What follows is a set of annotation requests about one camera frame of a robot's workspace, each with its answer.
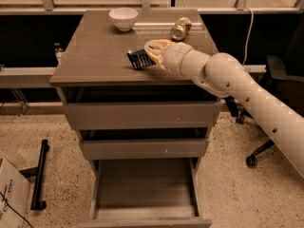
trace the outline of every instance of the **cabinet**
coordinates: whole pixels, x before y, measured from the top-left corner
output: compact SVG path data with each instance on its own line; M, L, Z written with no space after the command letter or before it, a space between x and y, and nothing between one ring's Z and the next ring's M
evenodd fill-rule
M195 175L219 101L157 66L134 70L126 53L170 39L182 16L194 23L185 43L211 54L213 42L195 10L139 13L137 25L122 33L108 22L108 10L86 12L50 80L96 174L81 227L209 227Z

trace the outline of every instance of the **speckled floor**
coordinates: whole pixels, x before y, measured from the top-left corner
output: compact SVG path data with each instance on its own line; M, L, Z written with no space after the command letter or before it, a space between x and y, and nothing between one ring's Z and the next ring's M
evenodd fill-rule
M37 165L42 139L48 139L42 200L47 209L30 211L35 228L78 227L88 219L94 177L60 106L33 106L19 117L14 105L0 109L0 156L19 169ZM222 110L199 167L199 204L212 228L304 227L304 179L273 147L258 157L257 168L246 156L268 140L255 121L235 123Z

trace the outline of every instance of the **bowl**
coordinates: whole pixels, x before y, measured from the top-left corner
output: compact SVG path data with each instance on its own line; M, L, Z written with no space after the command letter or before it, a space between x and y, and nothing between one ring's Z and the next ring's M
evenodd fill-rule
M114 26L121 31L131 30L137 21L138 12L131 8L113 9L109 16Z

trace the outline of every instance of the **chair wheel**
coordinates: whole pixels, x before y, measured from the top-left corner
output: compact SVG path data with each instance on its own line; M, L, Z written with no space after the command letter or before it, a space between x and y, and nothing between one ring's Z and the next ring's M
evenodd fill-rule
M248 167L256 167L257 166L257 158L255 156L249 156L246 158L246 164Z
M241 116L241 115L237 116L236 118L237 124L243 124L244 121L245 121L245 116Z

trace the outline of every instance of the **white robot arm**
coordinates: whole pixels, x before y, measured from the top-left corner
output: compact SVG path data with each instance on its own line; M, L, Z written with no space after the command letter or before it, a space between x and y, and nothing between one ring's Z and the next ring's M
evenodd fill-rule
M167 40L150 41L144 48L171 74L220 98L237 99L304 178L304 119L258 85L236 58L226 53L210 56Z

